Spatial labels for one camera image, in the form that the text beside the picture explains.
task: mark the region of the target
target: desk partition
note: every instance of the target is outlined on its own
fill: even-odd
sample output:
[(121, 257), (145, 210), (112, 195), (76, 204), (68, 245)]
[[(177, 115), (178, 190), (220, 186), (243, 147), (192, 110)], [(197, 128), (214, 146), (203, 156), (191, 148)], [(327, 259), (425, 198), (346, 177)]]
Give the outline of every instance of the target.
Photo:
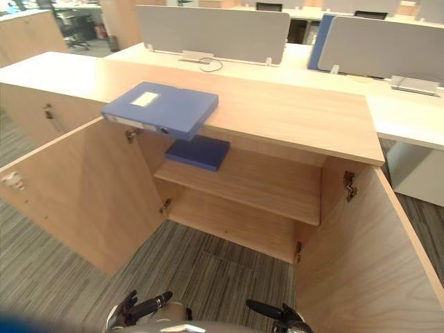
[(444, 23), (444, 0), (422, 0), (416, 19), (426, 22)]
[(322, 10), (332, 12), (387, 12), (393, 16), (400, 6), (400, 0), (323, 0)]
[(136, 6), (142, 41), (154, 50), (280, 64), (290, 25), (285, 12)]
[(319, 69), (339, 65), (347, 74), (390, 78), (407, 76), (444, 83), (444, 28), (335, 17)]
[(242, 0), (241, 4), (243, 6), (249, 5), (250, 7), (256, 8), (256, 2), (281, 3), (283, 8), (295, 9), (296, 7), (302, 8), (305, 0)]

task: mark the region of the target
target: cabinet shelf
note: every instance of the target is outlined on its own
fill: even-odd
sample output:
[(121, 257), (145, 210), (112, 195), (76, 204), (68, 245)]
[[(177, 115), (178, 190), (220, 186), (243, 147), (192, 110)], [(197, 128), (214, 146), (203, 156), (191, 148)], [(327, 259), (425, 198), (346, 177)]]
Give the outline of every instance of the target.
[(231, 148), (217, 172), (165, 160), (154, 176), (319, 225), (321, 168)]
[(193, 189), (181, 191), (169, 218), (291, 264), (304, 226), (314, 228)]

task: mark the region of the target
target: wooden surface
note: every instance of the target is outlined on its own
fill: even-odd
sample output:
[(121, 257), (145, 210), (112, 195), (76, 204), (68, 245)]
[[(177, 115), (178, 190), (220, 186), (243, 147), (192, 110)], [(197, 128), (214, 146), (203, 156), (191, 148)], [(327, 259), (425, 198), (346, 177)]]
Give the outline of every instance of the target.
[(213, 137), (218, 140), (228, 141), (230, 143), (230, 147), (233, 148), (284, 158), (286, 160), (314, 165), (316, 167), (321, 167), (325, 161), (325, 156), (321, 154), (302, 151), (300, 149), (287, 146), (280, 146), (256, 138), (252, 139), (249, 137), (242, 137), (241, 135), (220, 132), (207, 127), (201, 128), (201, 130), (199, 130), (199, 134), (206, 137)]
[[(61, 73), (46, 68), (49, 62), (69, 66)], [(368, 106), (359, 95), (62, 53), (2, 69), (0, 77), (4, 83), (105, 103), (144, 80), (215, 93), (219, 106), (205, 123), (210, 128), (323, 155), (384, 162)]]
[[(444, 91), (440, 98), (391, 89), (385, 80), (362, 80), (356, 76), (330, 75), (306, 69), (311, 46), (287, 44), (279, 67), (223, 62), (210, 75), (222, 75), (269, 83), (364, 95), (379, 137), (444, 150)], [(146, 65), (200, 71), (199, 65), (179, 61), (180, 55), (153, 53), (137, 44), (108, 58)]]
[(153, 179), (125, 126), (101, 117), (0, 169), (26, 184), (0, 195), (36, 224), (113, 274), (164, 217)]
[(169, 218), (261, 253), (293, 262), (296, 242), (314, 227), (192, 189), (173, 203)]
[(47, 51), (67, 52), (51, 11), (32, 10), (29, 15), (19, 14), (0, 20), (0, 67)]
[[(35, 146), (41, 146), (99, 117), (103, 103), (0, 84), (0, 106)], [(53, 114), (56, 125), (46, 118), (45, 111)]]
[(321, 169), (231, 148), (217, 172), (165, 160), (154, 176), (319, 225)]
[[(336, 163), (325, 186), (342, 187)], [(367, 166), (355, 184), (302, 248), (298, 311), (319, 333), (442, 332), (444, 289), (382, 171)]]
[(240, 0), (199, 0), (202, 8), (231, 8), (239, 6)]
[(166, 6), (166, 0), (101, 0), (102, 12), (109, 35), (117, 36), (120, 49), (141, 42), (136, 5)]

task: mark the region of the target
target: blue folder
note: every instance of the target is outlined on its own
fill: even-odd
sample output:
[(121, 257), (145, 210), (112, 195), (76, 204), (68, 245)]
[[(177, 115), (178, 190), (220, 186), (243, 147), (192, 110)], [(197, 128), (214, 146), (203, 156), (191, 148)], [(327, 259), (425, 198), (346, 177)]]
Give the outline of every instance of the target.
[(217, 171), (230, 149), (227, 141), (196, 135), (191, 141), (177, 139), (165, 152), (166, 158)]
[(110, 121), (191, 140), (219, 104), (215, 94), (143, 82), (107, 104)]

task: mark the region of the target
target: desk surface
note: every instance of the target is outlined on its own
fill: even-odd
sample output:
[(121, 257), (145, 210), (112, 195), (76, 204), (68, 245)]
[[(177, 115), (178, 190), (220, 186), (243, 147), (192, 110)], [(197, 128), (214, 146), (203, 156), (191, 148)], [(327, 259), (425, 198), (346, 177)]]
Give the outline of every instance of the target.
[[(440, 98), (392, 90), (385, 80), (362, 80), (353, 76), (331, 75), (306, 69), (311, 46), (287, 44), (279, 67), (223, 61), (223, 68), (207, 75), (231, 76), (282, 83), (366, 97), (380, 137), (444, 150), (444, 92)], [(109, 55), (108, 58), (148, 65), (200, 71), (212, 65), (180, 61), (180, 55), (152, 53), (142, 43)]]
[(30, 10), (25, 10), (23, 12), (16, 12), (15, 14), (7, 14), (7, 15), (0, 16), (0, 22), (9, 21), (10, 19), (19, 19), (22, 17), (27, 17), (27, 16), (31, 16), (31, 15), (36, 15), (36, 14), (42, 14), (43, 12), (47, 12), (47, 11), (48, 10), (30, 9)]
[(101, 9), (102, 6), (100, 5), (93, 5), (84, 3), (81, 5), (74, 5), (74, 4), (68, 4), (68, 3), (55, 3), (54, 4), (55, 9)]
[(142, 81), (218, 94), (219, 106), (205, 122), (214, 130), (384, 163), (365, 98), (356, 94), (54, 52), (0, 69), (2, 83), (105, 103)]
[[(229, 9), (256, 10), (254, 7), (245, 7), (245, 6), (235, 6)], [(309, 21), (320, 21), (322, 20), (322, 16), (324, 14), (351, 15), (349, 12), (327, 12), (321, 10), (321, 7), (307, 7), (307, 6), (304, 7), (303, 9), (283, 8), (282, 12), (287, 12), (292, 19), (303, 19)], [(395, 14), (393, 17), (387, 17), (386, 21), (406, 23), (406, 24), (419, 24), (422, 26), (435, 26), (435, 27), (444, 28), (444, 24), (416, 21), (414, 16), (408, 16), (408, 15)]]

